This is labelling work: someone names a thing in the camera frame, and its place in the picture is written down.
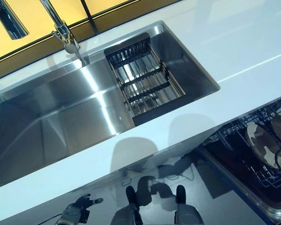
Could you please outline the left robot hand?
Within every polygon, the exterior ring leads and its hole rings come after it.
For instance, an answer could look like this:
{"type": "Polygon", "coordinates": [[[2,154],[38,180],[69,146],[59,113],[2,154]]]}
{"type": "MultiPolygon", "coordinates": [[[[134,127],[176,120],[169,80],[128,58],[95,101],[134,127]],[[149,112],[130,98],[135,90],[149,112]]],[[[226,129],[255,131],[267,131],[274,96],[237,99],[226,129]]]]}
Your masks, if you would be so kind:
{"type": "Polygon", "coordinates": [[[86,224],[90,215],[89,207],[100,204],[103,198],[90,199],[90,194],[82,195],[74,203],[69,204],[62,212],[56,225],[78,225],[86,224]]]}

